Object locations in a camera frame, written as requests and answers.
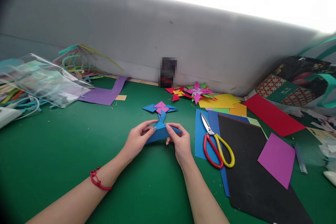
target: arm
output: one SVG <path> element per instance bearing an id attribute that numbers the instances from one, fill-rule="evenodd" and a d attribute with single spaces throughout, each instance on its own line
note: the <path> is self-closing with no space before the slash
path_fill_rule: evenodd
<path id="1" fill-rule="evenodd" d="M 155 132 L 156 127 L 149 126 L 155 122 L 157 120 L 143 122 L 130 131 L 119 154 L 97 171 L 102 186 L 113 186 L 120 173 L 140 153 Z M 89 177 L 27 223 L 85 223 L 107 192 L 94 185 Z"/>
<path id="2" fill-rule="evenodd" d="M 170 126 L 181 130 L 181 135 L 177 135 Z M 194 161 L 190 149 L 189 133 L 180 124 L 168 123 L 166 128 L 170 135 L 166 144 L 170 142 L 175 144 L 175 155 L 184 175 L 194 222 L 196 224 L 229 224 Z"/>

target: red string bracelet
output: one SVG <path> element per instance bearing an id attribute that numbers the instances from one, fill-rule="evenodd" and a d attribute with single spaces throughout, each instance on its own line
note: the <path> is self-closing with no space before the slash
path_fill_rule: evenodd
<path id="1" fill-rule="evenodd" d="M 97 171 L 100 169 L 100 167 L 98 166 L 97 167 L 97 170 L 93 170 L 93 171 L 90 171 L 90 178 L 91 178 L 91 181 L 93 184 L 95 184 L 96 186 L 98 186 L 100 189 L 102 190 L 106 190 L 106 191 L 111 191 L 113 187 L 104 187 L 100 184 L 100 180 L 99 178 L 97 177 Z"/>

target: red and yellow scissors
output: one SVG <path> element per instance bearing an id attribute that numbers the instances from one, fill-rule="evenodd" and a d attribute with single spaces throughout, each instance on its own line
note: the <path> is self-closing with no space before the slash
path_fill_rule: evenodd
<path id="1" fill-rule="evenodd" d="M 218 135 L 218 134 L 215 134 L 211 128 L 210 128 L 210 124 L 208 123 L 208 120 L 205 118 L 205 116 L 203 115 L 203 113 L 201 113 L 201 117 L 202 117 L 202 121 L 203 121 L 203 124 L 204 124 L 204 127 L 207 131 L 207 133 L 204 135 L 204 142 L 203 142 L 203 149 L 204 149 L 204 154 L 207 158 L 207 160 L 216 168 L 218 169 L 222 169 L 223 166 L 227 166 L 229 168 L 232 168 L 235 164 L 235 157 L 234 157 L 234 154 L 233 154 L 233 151 L 231 150 L 230 146 Z M 210 139 L 210 135 L 213 135 L 216 139 L 216 142 L 217 142 L 217 146 L 218 146 L 218 150 L 217 148 L 215 147 L 215 145 L 213 144 L 213 142 L 211 141 Z M 218 164 L 215 164 L 211 158 L 209 157 L 208 155 L 208 152 L 207 152 L 207 141 L 209 141 L 211 147 L 213 148 L 213 150 L 215 151 L 215 154 L 216 156 L 218 157 L 219 159 L 219 165 Z M 223 155 L 223 152 L 222 152 L 222 148 L 221 148 L 221 145 L 219 144 L 219 141 L 221 141 L 225 147 L 228 149 L 229 153 L 230 153 L 230 156 L 231 156 L 231 163 L 228 164 L 224 158 L 224 155 Z"/>

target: gift bag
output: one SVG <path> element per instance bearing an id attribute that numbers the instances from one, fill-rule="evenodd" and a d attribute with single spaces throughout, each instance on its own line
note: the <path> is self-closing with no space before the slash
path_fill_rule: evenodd
<path id="1" fill-rule="evenodd" d="M 290 107 L 303 107 L 321 97 L 317 102 L 318 107 L 335 108 L 336 99 L 330 100 L 328 96 L 336 87 L 336 66 L 322 59 L 336 52 L 336 45 L 315 59 L 302 56 L 308 50 L 335 39 L 336 36 L 308 48 L 298 56 L 288 57 L 246 98 L 257 93 L 270 102 L 280 104 L 278 107 L 285 111 Z"/>

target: bag handle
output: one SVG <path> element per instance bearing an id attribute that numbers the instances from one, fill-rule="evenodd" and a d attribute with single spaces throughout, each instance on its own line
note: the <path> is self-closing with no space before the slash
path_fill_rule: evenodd
<path id="1" fill-rule="evenodd" d="M 336 79 L 331 76 L 330 74 L 324 74 L 324 73 L 316 73 L 313 75 L 308 76 L 305 81 L 313 81 L 315 78 L 321 76 L 323 79 L 325 79 L 328 83 L 328 87 L 323 95 L 323 98 L 317 103 L 318 107 L 325 107 L 328 109 L 335 108 L 336 107 L 336 99 L 327 102 L 326 104 L 323 104 L 323 102 L 326 100 L 328 95 L 336 88 Z"/>
<path id="2" fill-rule="evenodd" d="M 328 38 L 327 40 L 324 40 L 321 43 L 318 43 L 314 46 L 308 47 L 307 49 L 301 51 L 298 56 L 302 56 L 304 53 L 308 52 L 310 49 L 313 49 L 316 46 L 322 45 L 324 43 L 327 43 L 327 42 L 335 40 L 335 39 L 336 39 L 336 36 Z M 330 54 L 333 54 L 334 52 L 336 52 L 336 45 L 334 45 L 334 46 L 328 48 L 327 50 L 325 50 L 323 53 L 321 53 L 319 56 L 317 56 L 316 59 L 322 60 L 325 57 L 329 56 Z"/>

